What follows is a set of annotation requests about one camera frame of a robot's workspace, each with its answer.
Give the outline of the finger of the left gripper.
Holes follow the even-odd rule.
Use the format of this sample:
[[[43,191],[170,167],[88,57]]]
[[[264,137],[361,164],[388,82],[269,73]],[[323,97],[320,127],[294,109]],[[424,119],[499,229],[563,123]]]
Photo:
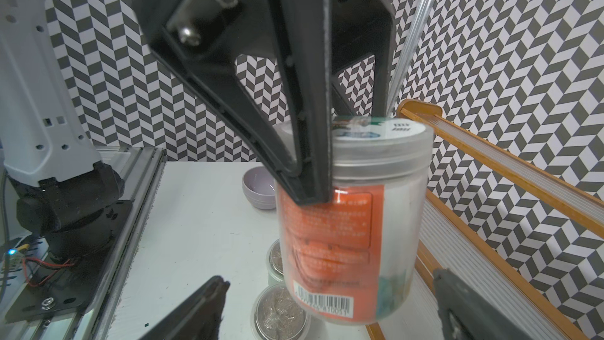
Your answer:
[[[387,116],[395,35],[395,9],[390,0],[332,0],[331,101],[336,114],[355,114],[339,83],[339,74],[364,58],[374,56],[371,115]]]
[[[300,206],[330,198],[330,0],[134,0],[154,58]]]

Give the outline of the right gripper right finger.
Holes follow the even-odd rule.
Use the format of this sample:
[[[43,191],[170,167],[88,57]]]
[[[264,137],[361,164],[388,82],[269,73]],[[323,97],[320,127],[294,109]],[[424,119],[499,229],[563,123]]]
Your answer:
[[[445,339],[529,338],[450,270],[436,269],[433,285]]]

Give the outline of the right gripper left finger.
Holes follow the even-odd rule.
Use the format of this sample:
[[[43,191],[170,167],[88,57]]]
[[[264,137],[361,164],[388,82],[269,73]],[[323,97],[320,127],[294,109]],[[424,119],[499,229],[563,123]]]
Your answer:
[[[230,286],[213,276],[141,339],[217,340]]]

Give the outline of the green label seed cup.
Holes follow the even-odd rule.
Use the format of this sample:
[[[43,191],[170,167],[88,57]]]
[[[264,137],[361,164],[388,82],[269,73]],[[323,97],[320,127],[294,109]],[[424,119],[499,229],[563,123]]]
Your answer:
[[[269,285],[275,285],[284,282],[282,254],[280,240],[275,240],[266,256],[267,280]]]

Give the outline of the tall seed jar orange label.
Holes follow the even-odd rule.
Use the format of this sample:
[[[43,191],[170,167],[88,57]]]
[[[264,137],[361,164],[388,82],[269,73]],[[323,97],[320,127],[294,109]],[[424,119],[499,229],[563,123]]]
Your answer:
[[[411,289],[433,130],[415,121],[339,117],[328,203],[277,190],[284,280],[311,315],[364,325],[392,315]]]

